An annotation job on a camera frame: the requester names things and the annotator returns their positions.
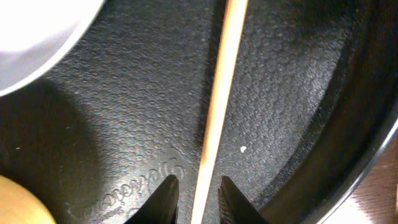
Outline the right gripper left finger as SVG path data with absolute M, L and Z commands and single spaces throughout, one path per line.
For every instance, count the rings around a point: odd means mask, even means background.
M 170 174 L 125 224 L 176 224 L 179 181 Z

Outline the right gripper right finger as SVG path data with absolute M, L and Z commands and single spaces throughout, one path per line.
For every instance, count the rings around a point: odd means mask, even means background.
M 220 224 L 269 224 L 228 176 L 218 188 Z

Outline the wooden chopstick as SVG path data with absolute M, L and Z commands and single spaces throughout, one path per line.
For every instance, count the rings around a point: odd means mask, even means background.
M 223 130 L 248 0 L 228 0 L 216 60 L 191 224 L 201 224 Z

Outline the yellow bowl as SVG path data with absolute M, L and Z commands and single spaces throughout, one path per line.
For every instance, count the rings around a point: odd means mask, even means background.
M 47 207 L 18 183 L 1 176 L 1 224 L 56 224 Z

